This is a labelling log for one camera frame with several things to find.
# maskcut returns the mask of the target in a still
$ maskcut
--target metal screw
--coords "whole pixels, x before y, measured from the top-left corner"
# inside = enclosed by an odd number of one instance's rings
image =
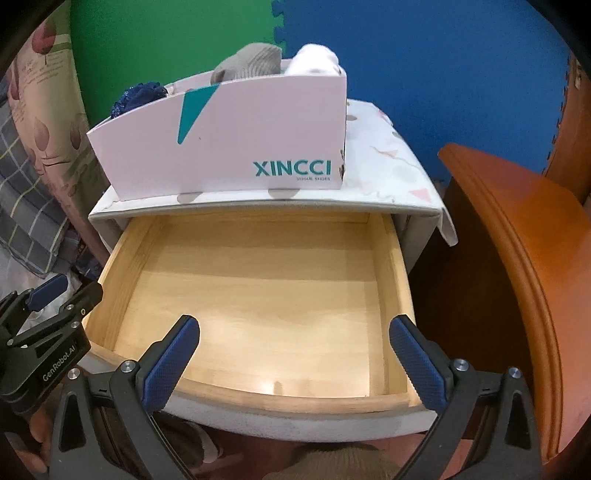
[[[129,372],[133,371],[135,368],[135,362],[133,360],[126,360],[121,364],[121,371],[128,374]]]
[[[509,375],[513,378],[521,378],[521,370],[519,370],[517,367],[510,367]]]
[[[466,362],[463,358],[456,358],[453,361],[453,368],[455,368],[459,372],[465,372],[468,370],[470,364]]]
[[[70,370],[68,372],[68,378],[70,380],[75,380],[79,376],[80,376],[80,369],[79,368],[72,368],[72,370]]]

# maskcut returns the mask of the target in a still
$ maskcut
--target blue gripper pad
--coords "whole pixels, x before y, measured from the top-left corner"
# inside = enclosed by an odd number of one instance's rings
[[[390,322],[389,336],[390,345],[423,405],[441,414],[447,406],[446,382],[443,376],[400,317],[395,317]]]
[[[40,312],[67,289],[68,277],[63,274],[56,275],[31,291],[27,300],[27,308],[31,312]]]
[[[183,315],[160,342],[153,343],[139,360],[136,386],[144,410],[162,410],[199,345],[199,323]]]

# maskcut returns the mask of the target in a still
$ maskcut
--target folded sock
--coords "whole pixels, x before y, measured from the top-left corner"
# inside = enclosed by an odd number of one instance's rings
[[[215,68],[211,83],[279,73],[281,49],[269,43],[250,43]]]
[[[308,43],[290,62],[286,75],[340,75],[339,59],[324,45]]]
[[[158,82],[138,83],[129,87],[115,102],[111,110],[111,118],[129,112],[147,103],[166,97],[166,88]]]

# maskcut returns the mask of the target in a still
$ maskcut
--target gray sock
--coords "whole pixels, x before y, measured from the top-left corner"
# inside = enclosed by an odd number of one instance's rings
[[[211,83],[279,73],[281,49],[270,43],[249,43],[216,67]]]

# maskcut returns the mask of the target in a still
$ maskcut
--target orange wooden furniture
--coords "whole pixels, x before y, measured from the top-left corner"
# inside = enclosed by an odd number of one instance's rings
[[[479,369],[523,369],[548,461],[591,414],[591,222],[517,164],[455,144],[440,158],[459,243],[433,235],[411,271],[417,324]]]

